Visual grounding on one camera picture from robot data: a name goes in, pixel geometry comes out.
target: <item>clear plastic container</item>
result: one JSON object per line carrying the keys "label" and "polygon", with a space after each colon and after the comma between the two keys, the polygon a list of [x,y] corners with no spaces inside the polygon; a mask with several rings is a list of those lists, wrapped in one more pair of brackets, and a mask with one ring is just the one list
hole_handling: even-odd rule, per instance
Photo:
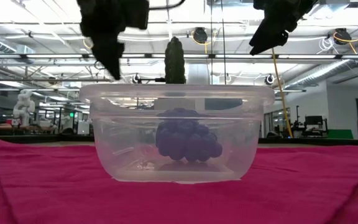
{"label": "clear plastic container", "polygon": [[254,160],[271,88],[115,85],[81,88],[106,171],[120,181],[240,179]]}

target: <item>pink cloth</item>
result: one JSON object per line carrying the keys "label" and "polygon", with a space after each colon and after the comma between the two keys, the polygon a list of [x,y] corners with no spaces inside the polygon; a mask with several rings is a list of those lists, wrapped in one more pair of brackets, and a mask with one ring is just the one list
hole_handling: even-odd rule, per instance
{"label": "pink cloth", "polygon": [[0,141],[0,223],[358,223],[358,147],[258,149],[241,181],[118,182],[91,146]]}

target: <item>bunch of grapes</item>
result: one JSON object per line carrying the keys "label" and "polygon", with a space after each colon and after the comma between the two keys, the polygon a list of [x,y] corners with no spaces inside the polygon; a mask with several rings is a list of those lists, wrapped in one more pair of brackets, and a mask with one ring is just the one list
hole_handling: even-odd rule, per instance
{"label": "bunch of grapes", "polygon": [[161,122],[155,135],[155,144],[161,156],[169,156],[175,161],[186,158],[189,162],[199,160],[206,162],[209,158],[222,155],[222,145],[217,142],[216,135],[209,128],[199,124],[196,111],[176,108],[168,110],[160,116],[187,117],[187,119],[170,118]]}

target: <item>dark green object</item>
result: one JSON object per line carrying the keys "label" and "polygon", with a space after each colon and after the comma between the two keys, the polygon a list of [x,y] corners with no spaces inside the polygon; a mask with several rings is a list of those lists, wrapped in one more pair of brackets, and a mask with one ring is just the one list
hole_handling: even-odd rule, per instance
{"label": "dark green object", "polygon": [[353,139],[352,130],[350,129],[330,129],[328,131],[330,139]]}
{"label": "dark green object", "polygon": [[172,37],[165,50],[165,82],[167,84],[185,84],[185,59],[183,47],[178,38]]}

